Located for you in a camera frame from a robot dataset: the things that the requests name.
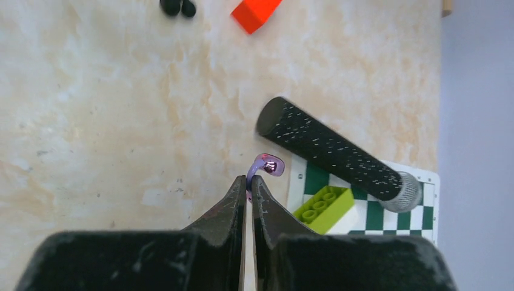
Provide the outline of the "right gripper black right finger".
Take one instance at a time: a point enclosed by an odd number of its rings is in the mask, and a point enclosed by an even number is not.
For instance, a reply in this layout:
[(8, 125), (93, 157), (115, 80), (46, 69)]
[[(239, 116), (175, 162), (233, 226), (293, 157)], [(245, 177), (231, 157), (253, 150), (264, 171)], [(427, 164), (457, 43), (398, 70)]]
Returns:
[(252, 179), (258, 290), (456, 290), (439, 250), (419, 236), (319, 235)]

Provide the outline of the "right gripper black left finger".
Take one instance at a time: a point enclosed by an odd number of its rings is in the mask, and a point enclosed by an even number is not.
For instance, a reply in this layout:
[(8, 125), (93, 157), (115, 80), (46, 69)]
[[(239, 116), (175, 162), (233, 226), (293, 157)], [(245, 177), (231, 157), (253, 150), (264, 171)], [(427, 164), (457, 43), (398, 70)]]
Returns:
[(35, 250), (17, 290), (241, 290), (246, 178), (181, 230), (58, 232)]

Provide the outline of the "black earbud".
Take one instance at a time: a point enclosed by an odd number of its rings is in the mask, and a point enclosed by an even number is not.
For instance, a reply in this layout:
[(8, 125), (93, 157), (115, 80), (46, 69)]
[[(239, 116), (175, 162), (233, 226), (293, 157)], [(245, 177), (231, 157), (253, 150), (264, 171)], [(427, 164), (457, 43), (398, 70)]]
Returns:
[(170, 17), (178, 16), (181, 13), (186, 18), (196, 15), (196, 6), (190, 0), (160, 0), (161, 11)]

